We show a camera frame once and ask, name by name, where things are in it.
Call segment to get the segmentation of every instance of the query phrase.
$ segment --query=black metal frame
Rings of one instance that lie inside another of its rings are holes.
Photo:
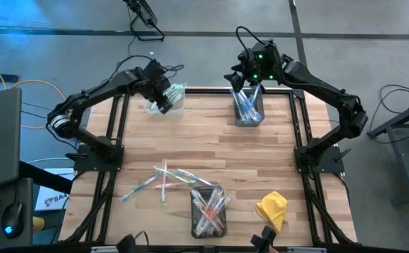
[[[391,118],[387,122],[383,123],[381,126],[373,129],[368,133],[368,136],[371,138],[376,138],[380,134],[387,134],[389,136],[390,144],[394,151],[400,170],[403,172],[403,177],[407,179],[406,183],[409,185],[409,166],[406,166],[403,159],[404,153],[400,152],[398,144],[395,142],[395,129],[409,129],[409,124],[406,124],[407,122],[409,122],[409,108],[399,115]],[[409,194],[403,197],[393,197],[391,199],[391,204],[395,207],[405,203],[409,203]]]
[[[230,94],[230,89],[186,89],[187,94]],[[303,113],[303,118],[304,118],[304,126],[305,126],[305,132],[306,132],[306,138],[309,140],[312,139],[312,134],[311,134],[311,128],[310,128],[310,122],[309,122],[309,116],[307,113],[306,109],[306,103],[304,100],[304,93],[301,90],[291,90],[291,89],[266,89],[265,92],[266,95],[285,95],[288,96],[290,100],[290,109],[292,111],[292,121],[294,125],[294,134],[295,134],[295,139],[297,142],[297,146],[302,146],[303,143],[301,141],[301,136],[300,136],[300,128],[299,128],[299,122],[298,122],[298,114],[297,114],[297,109],[295,106],[295,98],[299,99],[301,111]],[[118,106],[118,97],[114,98],[112,101],[112,106],[111,106],[111,111],[110,111],[110,118],[108,122],[108,130],[106,133],[106,137],[112,138],[112,130],[114,127],[115,123],[115,116],[117,112],[117,106]],[[122,108],[122,114],[120,117],[120,123],[119,123],[119,128],[117,131],[117,144],[122,143],[122,138],[123,138],[123,130],[124,130],[124,124],[126,121],[126,113],[128,110],[128,104],[129,104],[129,97],[125,96],[124,99],[124,104]],[[315,184],[316,184],[316,196],[319,199],[320,203],[322,204],[323,208],[325,208],[325,200],[323,196],[323,188],[321,185],[320,181],[320,176],[317,173],[314,173],[313,176],[315,177]],[[100,171],[98,172],[98,178],[96,182],[96,188],[95,188],[95,193],[93,195],[93,206],[98,202],[98,200],[103,197],[102,187],[103,187],[103,181],[105,177],[105,172]],[[309,183],[309,175],[308,174],[301,174],[302,180],[303,180],[303,185],[306,186]],[[99,236],[97,237],[98,242],[104,242],[105,241],[105,236],[106,236],[106,230],[108,229],[108,221],[109,221],[109,215],[110,215],[110,206],[111,206],[111,201],[112,201],[112,192],[114,188],[114,183],[116,179],[116,172],[111,172],[110,173],[110,178],[108,181],[108,186],[110,187],[111,192],[106,193],[107,197],[105,198],[105,208],[103,212],[103,218],[101,221],[101,226],[100,226],[100,233]],[[308,211],[308,216],[309,216],[309,226],[311,230],[311,237],[312,237],[312,242],[313,245],[316,243],[320,242],[320,238],[318,237],[318,232],[317,232],[317,225],[316,225],[316,218],[313,210],[313,203],[311,200],[312,196],[309,194],[308,191],[305,190],[305,201],[306,201],[306,208]],[[94,231],[94,225],[96,222],[95,215],[92,217],[92,221],[90,222],[90,225],[87,229],[86,232],[86,241],[92,241],[93,237],[93,231]],[[323,222],[324,225],[324,231],[325,231],[325,241],[326,242],[332,242],[332,237],[331,237],[331,232],[329,227],[325,222]],[[157,245],[157,246],[150,246],[147,248],[147,250],[162,250],[162,251],[172,251],[173,249],[179,250],[179,249],[191,249],[191,248],[196,248],[196,250],[202,249],[202,246],[195,246],[195,247],[187,247],[187,246],[163,246],[163,245]],[[224,249],[225,252],[232,252],[233,249],[235,252],[253,252],[255,250],[254,247],[219,247],[219,249]]]

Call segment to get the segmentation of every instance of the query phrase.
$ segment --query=yellow cloth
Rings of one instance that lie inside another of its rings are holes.
[[[279,233],[286,217],[287,200],[277,192],[271,192],[256,203],[258,214],[270,221],[273,228]]]

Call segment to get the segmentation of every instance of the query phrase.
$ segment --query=gray desk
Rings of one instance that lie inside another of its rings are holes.
[[[1,215],[6,206],[14,202],[15,184],[17,183],[17,201],[23,203],[24,228],[21,235],[8,239],[1,232]],[[0,248],[32,245],[32,179],[20,179],[0,187]]]

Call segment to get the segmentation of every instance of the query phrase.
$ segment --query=metal bracket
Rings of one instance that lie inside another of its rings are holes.
[[[312,173],[344,173],[344,163],[342,162],[342,155],[340,149],[337,146],[329,147],[322,155],[317,166],[309,168],[306,159],[304,158],[304,152],[306,147],[295,147],[295,162],[297,163],[297,171],[299,173],[312,174]]]
[[[116,146],[114,152],[115,157],[110,162],[88,145],[81,145],[78,147],[78,155],[82,156],[76,156],[73,169],[76,171],[120,171],[123,162],[124,146]]]
[[[302,89],[292,89],[292,94],[296,95],[297,98],[304,100],[304,92]]]

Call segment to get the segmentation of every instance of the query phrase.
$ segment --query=black clamp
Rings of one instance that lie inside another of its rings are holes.
[[[276,237],[275,231],[271,227],[265,226],[264,229],[262,230],[262,237],[259,237],[258,235],[253,235],[250,242],[256,248],[258,248],[257,253],[265,253],[268,251],[268,247],[270,245],[273,245],[273,240],[275,240],[275,237]]]

